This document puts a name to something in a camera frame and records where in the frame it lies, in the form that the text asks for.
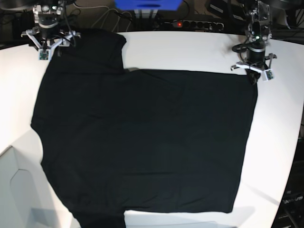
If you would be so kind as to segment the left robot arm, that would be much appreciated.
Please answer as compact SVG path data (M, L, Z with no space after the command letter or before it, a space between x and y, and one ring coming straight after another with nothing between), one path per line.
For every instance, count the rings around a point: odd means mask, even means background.
M259 79L269 81L275 77L271 65L277 56L273 53L266 55L266 47L272 37L272 19L270 6L260 0L245 1L243 6L246 39L232 47L240 61L230 69L244 69L251 85L255 85Z

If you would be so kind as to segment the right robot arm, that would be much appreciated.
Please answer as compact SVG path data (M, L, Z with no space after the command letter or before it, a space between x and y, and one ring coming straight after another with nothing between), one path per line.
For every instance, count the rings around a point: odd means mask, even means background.
M21 33L28 37L30 45L38 51L39 60L50 61L57 48L76 46L81 34L71 29L67 17L67 5L72 0L41 0L33 6L35 26Z

